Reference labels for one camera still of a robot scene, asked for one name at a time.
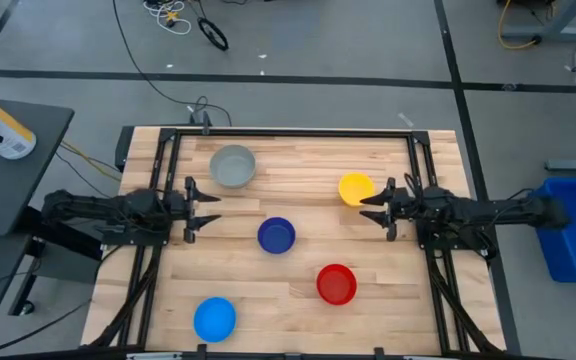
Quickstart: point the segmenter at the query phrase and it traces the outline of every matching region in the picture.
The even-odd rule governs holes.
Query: dark blue bowl
[[[264,221],[257,232],[259,245],[271,254],[288,251],[295,243],[295,228],[290,221],[274,217]]]
[[[225,340],[235,329],[236,322],[235,307],[221,297],[204,300],[195,311],[195,332],[206,342]]]

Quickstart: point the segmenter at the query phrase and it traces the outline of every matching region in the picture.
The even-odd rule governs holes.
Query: yellow label
[[[23,125],[18,123],[17,120],[15,120],[15,118],[10,116],[7,112],[3,111],[1,108],[0,108],[0,120],[4,124],[8,125],[9,128],[15,130],[17,134],[21,135],[26,140],[32,141],[32,132],[30,132],[30,130],[26,129]]]

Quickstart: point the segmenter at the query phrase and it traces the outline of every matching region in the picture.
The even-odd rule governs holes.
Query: wooden tabletop
[[[157,127],[135,128],[122,193],[148,186],[158,133]],[[469,196],[455,133],[429,135],[439,185]],[[256,175],[243,189],[225,189],[210,177],[212,154],[228,144],[246,146],[257,158]],[[208,351],[371,354],[383,347],[386,354],[439,354],[428,271],[414,227],[398,222],[397,240],[387,242],[385,231],[344,205],[337,192],[340,177],[351,171],[369,175],[377,189],[388,176],[403,185],[409,163],[403,139],[184,136],[174,188],[182,190],[184,177],[193,176],[202,192],[222,199],[199,204],[198,215],[223,217],[198,232],[192,245],[182,240],[184,222],[174,225],[162,255],[147,349],[194,351],[202,343],[193,330],[195,309],[206,298],[223,296],[236,307],[237,326]],[[295,245],[282,255],[264,252],[256,240],[259,225],[273,216],[290,220],[297,232]],[[124,302],[134,251],[119,250],[99,271],[82,343],[96,338]],[[504,348],[485,262],[470,251],[453,254],[464,307]],[[332,263],[350,267],[358,280],[347,305],[329,305],[317,294],[317,274]],[[456,348],[452,314],[444,307]],[[141,305],[137,309],[132,342]]]

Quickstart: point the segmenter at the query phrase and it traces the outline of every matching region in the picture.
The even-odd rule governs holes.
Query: bottle
[[[32,131],[0,108],[0,155],[9,160],[21,159],[30,154],[37,144]]]

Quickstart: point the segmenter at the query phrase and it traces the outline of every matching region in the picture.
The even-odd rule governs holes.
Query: gray floor
[[[7,4],[0,0],[0,15]],[[505,51],[496,42],[500,8],[494,0],[444,4],[463,81],[576,85],[575,75],[565,69],[576,44]],[[243,7],[206,0],[206,11],[231,42],[227,53],[214,49],[197,29],[174,36],[157,28],[138,0],[118,0],[118,8],[135,58],[147,72],[450,80],[432,0],[250,0]],[[538,11],[544,19],[545,10]],[[182,14],[194,23],[189,9]],[[508,14],[508,23],[535,21],[522,8]],[[0,69],[134,72],[111,1],[98,0],[21,0],[0,35]],[[202,82],[157,86],[190,101],[208,96],[230,111],[235,126],[408,128],[397,116],[404,113],[417,129],[456,130],[466,158],[452,90]],[[185,106],[159,97],[141,81],[0,78],[0,98],[75,109],[67,140],[106,161],[113,160],[122,125],[182,123],[189,115]],[[543,170],[547,158],[576,158],[576,95],[467,92],[466,98],[491,197],[539,186],[549,176]],[[225,124],[222,113],[211,115],[215,123]],[[101,191],[116,192],[116,183],[63,155]],[[32,205],[40,206],[45,194],[60,188],[95,195],[55,160]],[[498,232],[522,352],[576,359],[576,284],[550,279],[533,230],[504,227]],[[35,314],[0,314],[0,343],[56,318],[91,291],[89,285],[42,279],[31,293],[39,305]],[[0,354],[72,349],[84,319],[81,310],[68,323]]]

